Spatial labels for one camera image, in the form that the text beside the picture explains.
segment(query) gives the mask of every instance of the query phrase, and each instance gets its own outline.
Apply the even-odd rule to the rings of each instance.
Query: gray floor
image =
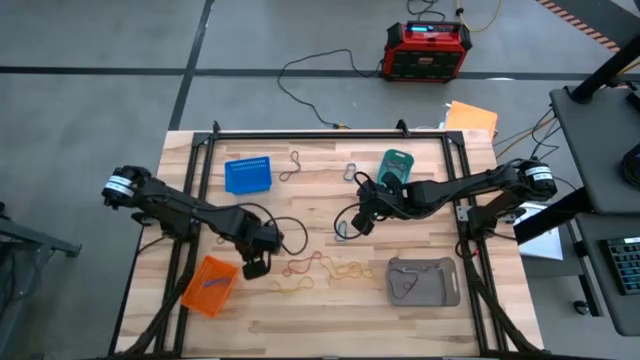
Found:
[[[483,7],[488,2],[465,1],[468,20],[485,23],[494,9],[493,4]],[[3,2],[0,65],[184,67],[203,4]],[[434,7],[448,15],[453,8],[449,0]],[[359,68],[372,69],[382,55],[385,29],[407,18],[404,3],[392,0],[218,0],[198,67],[278,69],[302,56],[348,47]],[[501,18],[474,34],[473,41],[464,71],[587,73],[611,55],[533,0],[505,1]],[[349,66],[345,55],[336,55],[299,68]],[[42,288],[29,299],[16,358],[34,352],[46,353],[47,359],[106,353],[140,229],[125,211],[102,206],[99,193],[115,166],[157,167],[180,81],[0,75],[0,199],[16,221],[83,244],[79,258],[55,256],[46,268]],[[455,80],[427,85],[350,78],[286,78],[283,83],[314,102],[327,120],[354,128],[388,128],[399,118],[411,126],[436,126],[446,103],[466,102],[499,114],[498,140],[533,126],[548,108],[549,91],[572,84]],[[209,129],[213,120],[226,129],[321,128],[309,109],[279,91],[273,77],[195,78],[180,129]],[[561,133],[553,142],[562,147],[545,160],[556,175],[579,185]],[[532,145],[527,139],[500,160],[528,157]],[[561,194],[568,192],[559,187]],[[576,283],[531,280],[547,348],[632,358],[640,351],[638,340],[615,334],[608,318],[572,312],[570,301],[582,297]]]

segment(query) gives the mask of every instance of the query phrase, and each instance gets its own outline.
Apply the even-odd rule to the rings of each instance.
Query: hazard stripe tape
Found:
[[[590,27],[588,24],[585,24],[582,20],[577,19],[575,16],[569,14],[566,10],[556,5],[553,1],[551,0],[536,0],[536,1],[540,5],[549,9],[554,14],[558,15],[560,18],[562,18],[562,20],[568,22],[569,24],[573,25],[573,27],[575,27],[576,29],[582,31],[585,35],[588,35],[593,40],[602,44],[602,46],[606,47],[607,49],[613,52],[620,51],[620,48],[618,47],[618,44],[616,44],[615,41],[611,41],[606,36],[600,34],[595,29]]]

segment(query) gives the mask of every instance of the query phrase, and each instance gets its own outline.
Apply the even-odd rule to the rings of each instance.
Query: orange paper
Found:
[[[445,128],[449,130],[484,129],[489,132],[489,138],[493,141],[497,125],[498,114],[453,101]]]

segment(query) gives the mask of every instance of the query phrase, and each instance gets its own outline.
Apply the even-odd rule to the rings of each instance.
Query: white paper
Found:
[[[544,205],[532,203],[524,203],[520,207],[525,209],[527,212],[516,219],[514,225],[546,208]],[[560,233],[558,232],[558,228],[549,230],[537,238],[531,239],[520,245],[520,254],[525,256],[562,260],[562,245],[560,244]]]

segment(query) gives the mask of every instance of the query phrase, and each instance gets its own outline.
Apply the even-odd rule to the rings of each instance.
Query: gray tray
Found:
[[[392,258],[387,266],[387,295],[395,306],[457,306],[456,263],[451,258]]]

